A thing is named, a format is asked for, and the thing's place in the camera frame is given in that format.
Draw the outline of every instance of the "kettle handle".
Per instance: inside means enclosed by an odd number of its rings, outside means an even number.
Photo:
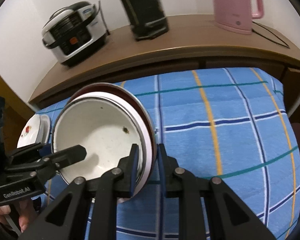
[[[263,0],[257,0],[257,7],[258,11],[252,14],[252,19],[261,19],[265,14],[263,10]]]

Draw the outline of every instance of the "rice cooker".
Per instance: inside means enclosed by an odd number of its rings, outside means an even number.
[[[104,44],[109,30],[101,4],[77,2],[56,11],[42,29],[42,42],[60,63],[73,66]]]

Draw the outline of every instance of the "pink electric kettle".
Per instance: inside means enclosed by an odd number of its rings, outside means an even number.
[[[264,15],[263,0],[257,0],[258,11],[251,13],[250,0],[213,0],[216,26],[242,34],[251,34],[252,19]]]

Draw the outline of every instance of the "fingernail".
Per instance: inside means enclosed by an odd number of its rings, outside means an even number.
[[[20,209],[25,209],[28,205],[28,200],[22,200],[19,202]]]
[[[2,206],[2,207],[0,207],[0,209],[4,214],[9,214],[11,212],[11,209],[9,206]]]
[[[23,225],[20,229],[21,229],[21,233],[23,233],[28,227],[28,224]]]

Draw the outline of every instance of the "orange button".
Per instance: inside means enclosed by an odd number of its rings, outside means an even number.
[[[78,42],[78,39],[76,37],[72,37],[69,41],[72,45],[74,45]]]

